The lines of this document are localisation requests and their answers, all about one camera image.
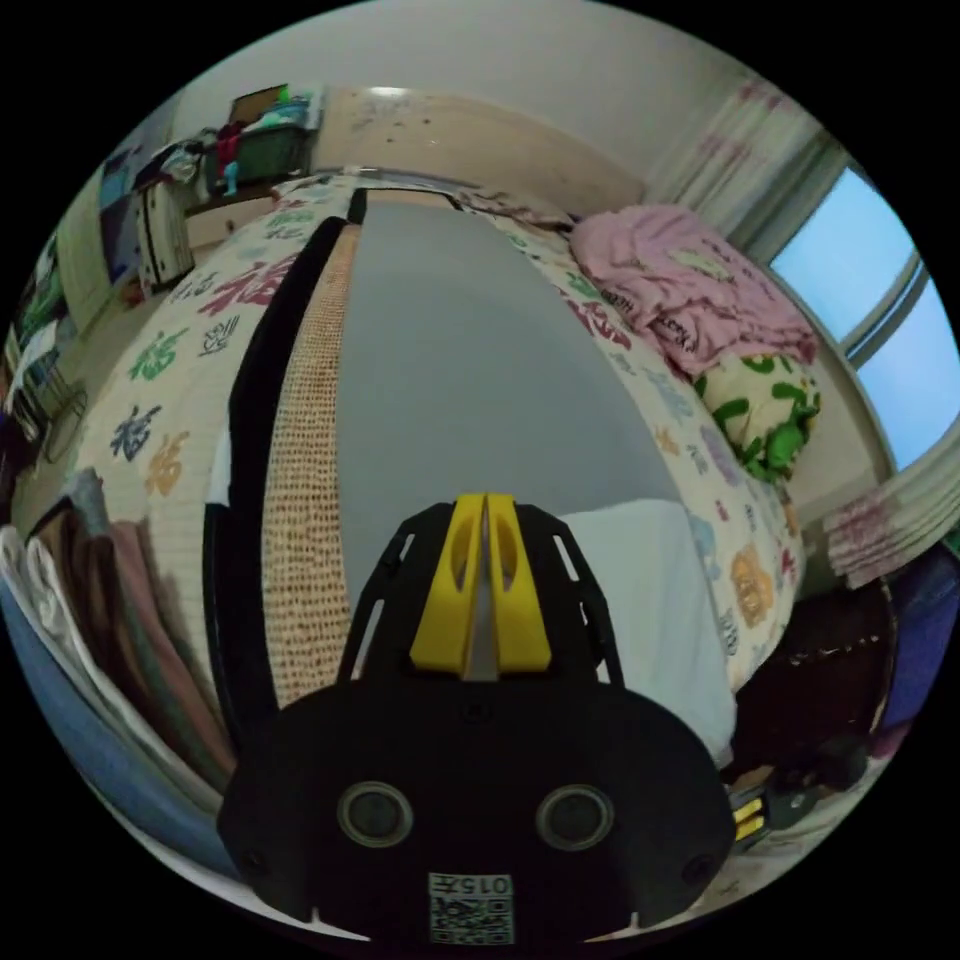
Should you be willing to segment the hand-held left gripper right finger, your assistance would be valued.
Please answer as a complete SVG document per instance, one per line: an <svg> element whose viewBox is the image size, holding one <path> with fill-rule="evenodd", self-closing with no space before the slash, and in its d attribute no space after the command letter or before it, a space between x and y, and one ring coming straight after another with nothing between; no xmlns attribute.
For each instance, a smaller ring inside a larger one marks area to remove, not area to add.
<svg viewBox="0 0 960 960"><path fill-rule="evenodd" d="M543 673L551 648L512 496L487 496L487 526L497 672Z"/></svg>

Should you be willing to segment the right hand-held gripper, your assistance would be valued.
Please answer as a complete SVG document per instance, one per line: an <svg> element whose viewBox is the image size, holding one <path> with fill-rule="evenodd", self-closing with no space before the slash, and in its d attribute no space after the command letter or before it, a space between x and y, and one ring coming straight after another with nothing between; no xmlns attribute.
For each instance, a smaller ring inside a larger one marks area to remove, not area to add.
<svg viewBox="0 0 960 960"><path fill-rule="evenodd" d="M819 788L767 784L760 799L749 799L733 810L736 841L748 842L767 831L785 831L808 816L819 802Z"/></svg>

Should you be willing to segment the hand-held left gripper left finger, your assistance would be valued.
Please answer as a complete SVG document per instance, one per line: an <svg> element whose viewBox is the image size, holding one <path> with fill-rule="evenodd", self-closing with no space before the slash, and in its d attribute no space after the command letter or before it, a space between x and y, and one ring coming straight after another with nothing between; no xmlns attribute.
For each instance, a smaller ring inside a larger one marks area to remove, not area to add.
<svg viewBox="0 0 960 960"><path fill-rule="evenodd" d="M483 560L487 495L465 494L450 521L409 656L426 672L465 672L469 666Z"/></svg>

